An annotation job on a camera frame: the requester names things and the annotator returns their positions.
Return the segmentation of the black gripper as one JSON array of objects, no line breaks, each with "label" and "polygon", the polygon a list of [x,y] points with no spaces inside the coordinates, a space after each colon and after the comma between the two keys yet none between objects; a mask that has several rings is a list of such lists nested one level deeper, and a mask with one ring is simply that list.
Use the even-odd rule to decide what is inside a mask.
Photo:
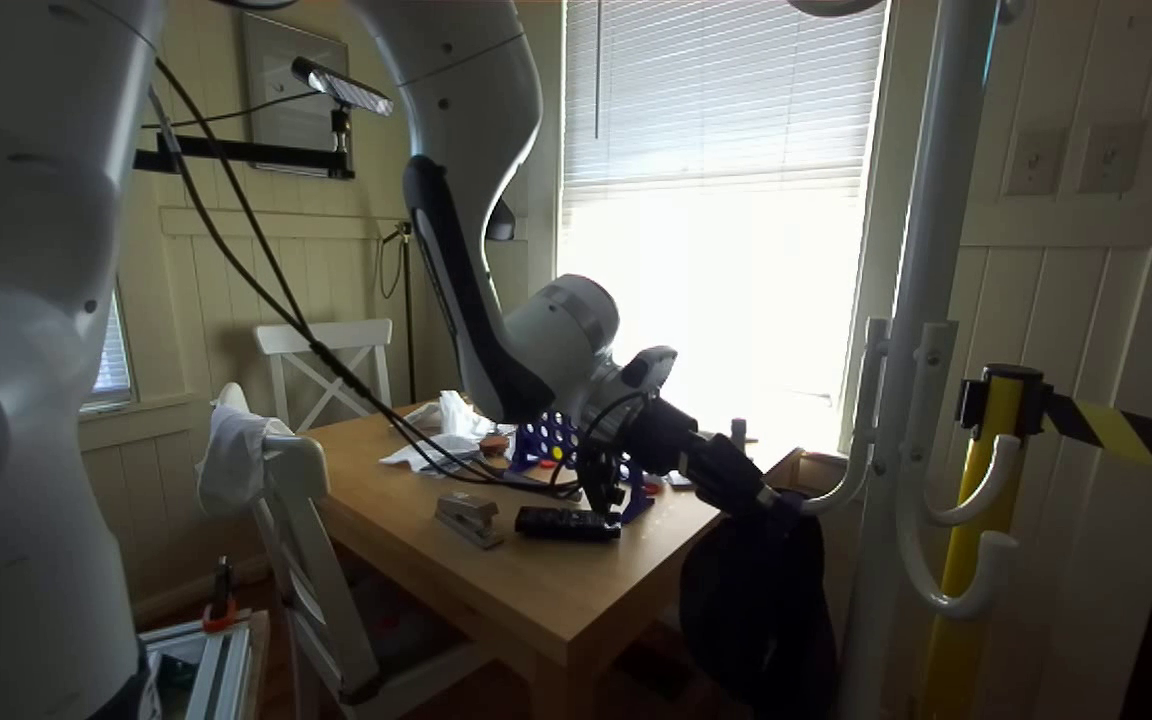
[{"label": "black gripper", "polygon": [[754,508],[766,490],[760,467],[727,438],[703,438],[697,421],[670,399],[645,403],[623,430],[623,450],[650,473],[683,473],[697,496],[721,512]]}]

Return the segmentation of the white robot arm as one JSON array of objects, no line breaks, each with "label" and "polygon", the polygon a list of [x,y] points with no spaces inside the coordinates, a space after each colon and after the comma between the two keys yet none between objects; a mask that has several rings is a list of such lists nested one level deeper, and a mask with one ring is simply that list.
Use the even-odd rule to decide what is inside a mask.
[{"label": "white robot arm", "polygon": [[[565,275],[499,312],[486,235],[541,133],[515,0],[350,0],[410,118],[410,207],[476,407],[616,438],[664,347],[616,364],[613,297]],[[136,720],[147,659],[77,421],[94,394],[164,0],[0,0],[0,720]]]}]

